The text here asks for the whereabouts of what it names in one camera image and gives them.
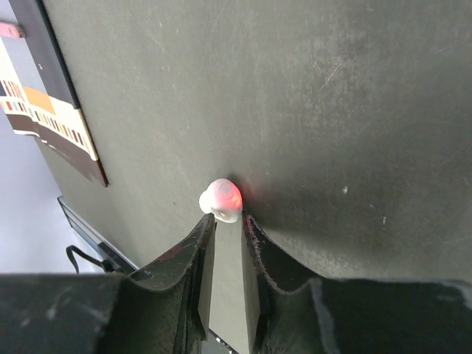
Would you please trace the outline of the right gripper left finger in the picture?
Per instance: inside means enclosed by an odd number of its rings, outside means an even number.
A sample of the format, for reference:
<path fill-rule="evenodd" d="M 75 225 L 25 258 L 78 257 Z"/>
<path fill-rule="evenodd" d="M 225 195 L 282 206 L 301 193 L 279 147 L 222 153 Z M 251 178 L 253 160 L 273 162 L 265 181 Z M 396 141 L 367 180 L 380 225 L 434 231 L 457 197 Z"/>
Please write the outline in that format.
<path fill-rule="evenodd" d="M 3 353 L 199 353 L 209 334 L 215 218 L 128 274 L 4 274 Z"/>

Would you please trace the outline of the white earbud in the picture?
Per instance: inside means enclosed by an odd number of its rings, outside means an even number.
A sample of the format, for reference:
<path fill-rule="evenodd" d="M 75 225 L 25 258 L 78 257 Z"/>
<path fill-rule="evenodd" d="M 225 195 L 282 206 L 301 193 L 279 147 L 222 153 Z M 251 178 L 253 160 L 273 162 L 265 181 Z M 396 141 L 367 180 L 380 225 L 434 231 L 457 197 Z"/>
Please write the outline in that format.
<path fill-rule="evenodd" d="M 199 198 L 204 214 L 212 213 L 218 221 L 235 223 L 243 210 L 243 198 L 238 187 L 226 178 L 213 181 Z"/>

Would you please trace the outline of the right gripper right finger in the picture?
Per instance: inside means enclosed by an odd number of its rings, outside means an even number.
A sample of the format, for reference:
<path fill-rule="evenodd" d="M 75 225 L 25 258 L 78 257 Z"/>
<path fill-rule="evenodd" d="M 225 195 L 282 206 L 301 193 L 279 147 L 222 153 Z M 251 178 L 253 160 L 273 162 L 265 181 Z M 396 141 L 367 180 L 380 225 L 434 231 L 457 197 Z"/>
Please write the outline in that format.
<path fill-rule="evenodd" d="M 251 353 L 469 353 L 471 285 L 323 277 L 242 217 Z"/>

